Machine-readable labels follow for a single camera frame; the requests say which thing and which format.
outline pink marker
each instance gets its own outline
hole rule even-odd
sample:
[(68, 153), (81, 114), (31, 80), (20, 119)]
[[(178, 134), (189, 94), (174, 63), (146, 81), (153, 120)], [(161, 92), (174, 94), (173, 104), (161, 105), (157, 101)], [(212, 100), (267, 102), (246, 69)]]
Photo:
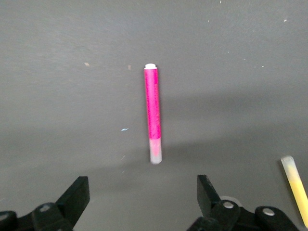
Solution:
[(146, 107), (148, 112), (148, 128), (150, 141), (150, 160), (152, 164), (162, 161), (158, 71), (155, 64), (147, 64), (144, 68)]

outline screw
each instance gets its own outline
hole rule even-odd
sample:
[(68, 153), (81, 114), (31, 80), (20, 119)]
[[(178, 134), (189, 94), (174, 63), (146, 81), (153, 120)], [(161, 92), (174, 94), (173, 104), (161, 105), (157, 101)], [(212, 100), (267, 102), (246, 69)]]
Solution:
[(229, 201), (224, 202), (223, 206), (225, 206), (225, 208), (233, 208), (234, 207), (234, 205)]
[(9, 214), (5, 213), (3, 215), (0, 216), (0, 221), (5, 220), (6, 218), (8, 218)]
[(271, 210), (270, 208), (264, 208), (264, 209), (262, 210), (262, 212), (263, 212), (264, 214), (268, 215), (268, 216), (274, 216), (274, 215), (275, 215), (274, 211)]
[(39, 210), (40, 212), (46, 212), (48, 209), (50, 209), (49, 205), (43, 205)]

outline gray table surface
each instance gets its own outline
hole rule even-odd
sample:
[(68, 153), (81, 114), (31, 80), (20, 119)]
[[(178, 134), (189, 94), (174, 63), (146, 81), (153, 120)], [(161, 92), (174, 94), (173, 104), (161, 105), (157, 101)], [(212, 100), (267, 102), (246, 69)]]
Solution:
[[(308, 189), (307, 12), (305, 0), (2, 0), (0, 210), (22, 216), (88, 176), (76, 231), (184, 231), (207, 174), (219, 195), (306, 230), (279, 159), (294, 157)], [(160, 73), (157, 166), (147, 63)]]

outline yellow highlighter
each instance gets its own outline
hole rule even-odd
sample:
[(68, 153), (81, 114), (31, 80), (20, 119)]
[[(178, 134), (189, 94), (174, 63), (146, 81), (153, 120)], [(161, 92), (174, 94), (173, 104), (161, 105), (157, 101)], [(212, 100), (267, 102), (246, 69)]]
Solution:
[(300, 215), (302, 216), (306, 228), (308, 228), (308, 199), (294, 159), (291, 156), (285, 156), (281, 158), (281, 162), (289, 180)]

